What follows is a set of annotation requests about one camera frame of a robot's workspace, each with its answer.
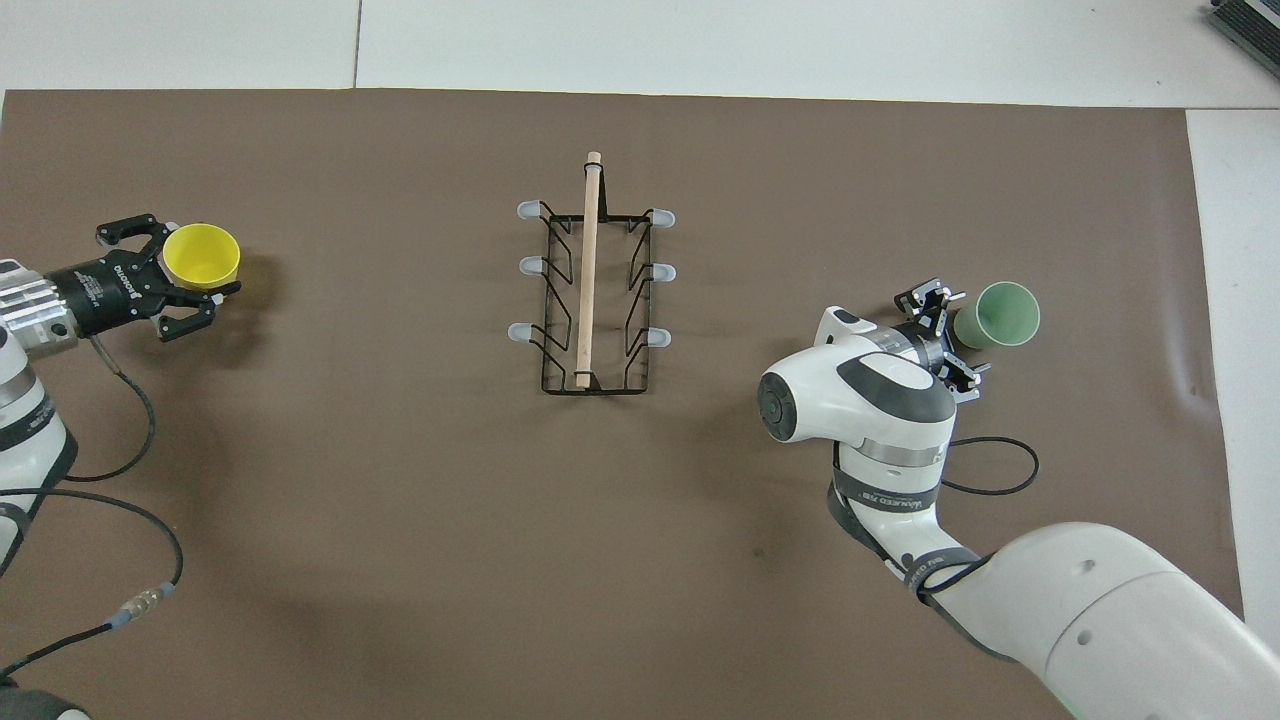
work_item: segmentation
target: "plastic cup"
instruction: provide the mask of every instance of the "plastic cup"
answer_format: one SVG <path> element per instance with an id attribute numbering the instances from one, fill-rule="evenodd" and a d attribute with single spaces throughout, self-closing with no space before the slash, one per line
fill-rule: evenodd
<path id="1" fill-rule="evenodd" d="M 218 225 L 196 223 L 173 232 L 161 252 L 174 284 L 187 290 L 212 290 L 236 279 L 239 245 Z"/>
<path id="2" fill-rule="evenodd" d="M 1039 304 L 1032 291 L 1015 282 L 992 283 L 956 314 L 954 328 L 956 340 L 974 350 L 1016 347 L 1039 329 Z"/>

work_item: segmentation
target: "cable connector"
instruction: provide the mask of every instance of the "cable connector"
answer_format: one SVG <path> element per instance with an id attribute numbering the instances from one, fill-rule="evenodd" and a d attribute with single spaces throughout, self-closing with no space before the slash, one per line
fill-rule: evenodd
<path id="1" fill-rule="evenodd" d="M 173 583 L 165 583 L 159 588 L 142 591 L 122 605 L 120 610 L 118 610 L 115 615 L 108 618 L 105 624 L 110 625 L 113 630 L 118 630 L 154 610 L 155 606 L 160 605 L 161 600 L 173 594 Z"/>

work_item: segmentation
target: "aluminum heat sink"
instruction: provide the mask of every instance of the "aluminum heat sink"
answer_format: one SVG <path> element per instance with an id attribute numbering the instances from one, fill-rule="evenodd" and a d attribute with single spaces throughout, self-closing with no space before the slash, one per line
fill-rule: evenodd
<path id="1" fill-rule="evenodd" d="M 1280 77 L 1280 0 L 1215 0 L 1208 20 Z"/>

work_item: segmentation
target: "black cable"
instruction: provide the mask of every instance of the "black cable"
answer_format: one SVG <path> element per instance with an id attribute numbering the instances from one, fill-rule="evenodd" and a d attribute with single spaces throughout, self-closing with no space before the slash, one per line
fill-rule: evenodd
<path id="1" fill-rule="evenodd" d="M 60 639 L 60 641 L 58 641 L 55 643 L 46 644 L 45 647 L 37 650 L 36 652 L 32 652 L 31 655 L 23 657 L 22 660 L 18 660 L 18 661 L 13 662 L 12 665 L 9 665 L 8 667 L 5 667 L 4 670 L 0 670 L 0 679 L 8 678 L 9 675 L 17 673 L 18 670 L 22 670 L 27 665 L 29 665 L 29 664 L 40 660 L 41 657 L 46 656 L 46 655 L 52 655 L 54 652 L 56 652 L 56 651 L 59 651 L 59 650 L 61 650 L 61 648 L 64 648 L 64 647 L 67 647 L 69 644 L 76 644 L 76 643 L 78 643 L 81 641 L 87 641 L 87 639 L 90 639 L 90 638 L 92 638 L 95 635 L 101 635 L 102 633 L 105 633 L 105 632 L 108 632 L 110 629 L 111 629 L 111 625 L 108 625 L 106 623 L 102 623 L 101 625 L 99 625 L 96 628 L 92 628 L 92 629 L 88 629 L 88 630 L 84 630 L 83 633 L 76 633 L 74 635 L 67 635 L 65 638 L 63 638 L 63 639 Z"/>
<path id="2" fill-rule="evenodd" d="M 0 497 L 10 497 L 10 496 L 15 496 L 15 495 L 38 495 L 38 496 L 77 497 L 79 500 L 90 500 L 90 501 L 93 501 L 93 502 L 101 502 L 104 505 L 111 505 L 111 506 L 119 507 L 122 510 L 128 510 L 129 512 L 134 512 L 137 515 L 141 515 L 142 518 L 145 518 L 146 520 L 148 520 L 152 525 L 160 528 L 160 530 L 165 534 L 165 538 L 169 539 L 170 547 L 173 547 L 174 569 L 173 569 L 173 575 L 169 578 L 169 584 L 177 585 L 178 580 L 182 579 L 182 543 L 178 542 L 178 536 L 174 534 L 173 528 L 170 528 L 169 525 L 166 525 L 165 521 L 161 520 L 160 518 L 156 518 L 150 510 L 147 510 L 145 507 L 138 507 L 137 505 L 133 505 L 132 502 L 125 502 L 123 500 L 116 500 L 114 497 L 108 497 L 105 495 L 96 495 L 96 493 L 92 493 L 92 492 L 81 492 L 81 491 L 77 491 L 77 489 L 60 489 L 60 488 L 15 488 L 15 489 L 0 489 Z M 81 641 L 86 641 L 86 639 L 92 638 L 95 635 L 100 635 L 100 634 L 102 634 L 102 633 L 105 633 L 105 632 L 108 632 L 110 629 L 111 629 L 111 625 L 108 624 L 108 623 L 104 623 L 104 624 L 101 624 L 101 625 L 99 625 L 96 628 L 91 628 L 88 630 L 84 630 L 84 632 L 81 632 L 81 633 L 76 633 L 73 635 L 67 635 L 65 638 L 63 638 L 63 639 L 60 639 L 58 642 L 50 643 L 50 644 L 47 644 L 47 646 L 37 650 L 36 652 L 32 652 L 31 655 L 27 655 L 26 657 L 19 659 L 18 661 L 13 662 L 12 665 L 9 665 L 8 667 L 5 667 L 4 670 L 0 670 L 0 680 L 4 680 L 5 678 L 8 678 L 10 674 L 15 673 L 17 670 L 20 670 L 26 665 L 28 665 L 31 662 L 35 662 L 36 660 L 40 660 L 41 657 L 45 657 L 46 655 L 49 655 L 51 652 L 61 650 L 61 648 L 64 648 L 64 647 L 67 647 L 69 644 L 73 644 L 73 643 L 78 643 Z"/>
<path id="3" fill-rule="evenodd" d="M 170 528 L 169 525 L 166 525 L 165 521 L 161 520 L 160 518 L 156 518 L 155 514 L 152 514 L 146 507 L 138 507 L 137 505 L 133 505 L 132 502 L 125 502 L 123 500 L 116 500 L 114 497 L 108 497 L 105 495 L 97 495 L 97 493 L 92 493 L 92 492 L 83 492 L 83 491 L 78 491 L 78 489 L 61 489 L 61 488 L 13 488 L 13 489 L 0 489 L 0 497 L 12 497 L 12 496 L 15 496 L 15 495 L 38 495 L 38 496 L 51 496 L 51 495 L 54 495 L 54 496 L 60 496 L 60 497 L 77 497 L 79 500 L 90 500 L 90 501 L 93 501 L 93 502 L 101 502 L 104 505 L 113 505 L 113 506 L 119 507 L 122 510 L 128 510 L 129 512 L 133 512 L 136 515 L 141 515 L 147 521 L 150 521 L 152 525 L 155 525 L 156 528 L 160 528 L 160 532 L 163 532 L 165 534 L 165 538 L 169 539 L 169 546 L 173 548 L 174 569 L 173 569 L 173 577 L 169 578 L 169 583 L 177 585 L 178 580 L 182 578 L 182 543 L 178 542 L 178 536 L 174 534 L 173 528 Z"/>
<path id="4" fill-rule="evenodd" d="M 1030 457 L 1032 457 L 1032 474 L 1028 475 L 1025 480 L 1018 483 L 1014 487 L 1000 488 L 1000 489 L 972 488 L 972 487 L 968 487 L 968 486 L 961 486 L 961 484 L 956 484 L 956 483 L 948 482 L 946 479 L 942 480 L 942 484 L 947 486 L 951 489 L 957 489 L 960 492 L 968 492 L 968 493 L 972 493 L 972 495 L 998 496 L 998 495 L 1014 495 L 1015 492 L 1021 492 L 1021 491 L 1027 489 L 1028 487 L 1030 487 L 1032 483 L 1036 482 L 1036 475 L 1039 474 L 1039 455 L 1036 455 L 1036 450 L 1033 450 L 1032 446 L 1027 445 L 1025 442 L 1023 442 L 1020 439 L 1014 439 L 1014 438 L 1002 437 L 1002 436 L 982 436 L 982 437 L 972 437 L 972 438 L 965 438 L 965 439 L 951 441 L 951 447 L 959 447 L 961 445 L 974 445 L 974 443 L 979 443 L 979 442 L 1004 442 L 1004 443 L 1012 445 L 1012 446 L 1016 446 L 1016 447 L 1020 447 L 1020 448 L 1025 450 L 1027 455 L 1030 455 Z"/>
<path id="5" fill-rule="evenodd" d="M 120 465 L 119 468 L 111 470 L 110 473 L 102 473 L 101 475 L 84 475 L 84 477 L 67 475 L 65 479 L 73 483 L 96 483 L 99 480 L 109 480 L 116 475 L 123 475 L 124 473 L 128 473 L 129 470 L 133 469 L 134 465 L 142 461 L 147 451 L 151 450 L 151 442 L 156 437 L 156 411 L 155 407 L 151 406 L 151 400 L 147 398 L 147 393 L 142 392 L 142 388 L 138 387 L 138 383 L 133 382 L 129 378 L 129 375 L 125 375 L 124 370 L 122 370 L 120 366 L 115 364 L 115 359 L 111 357 L 111 355 L 106 351 L 106 347 L 102 347 L 102 341 L 97 340 L 96 334 L 90 336 L 88 341 L 93 343 L 93 350 L 97 351 L 97 356 L 102 359 L 102 363 L 106 365 L 106 369 L 111 370 L 111 373 L 115 374 L 115 377 L 124 380 L 124 384 L 129 386 L 129 388 L 138 396 L 138 400 L 142 401 L 142 409 L 147 411 L 147 438 L 142 441 L 142 447 L 138 448 L 137 455 L 134 455 L 133 459 L 125 462 L 124 465 Z"/>

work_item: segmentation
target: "white floor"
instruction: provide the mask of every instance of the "white floor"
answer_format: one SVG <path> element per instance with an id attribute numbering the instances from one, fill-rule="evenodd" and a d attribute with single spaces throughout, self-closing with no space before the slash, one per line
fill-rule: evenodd
<path id="1" fill-rule="evenodd" d="M 1280 79 L 1194 0 L 0 0 L 5 88 L 451 87 L 1187 108 L 1245 619 L 1280 648 Z"/>

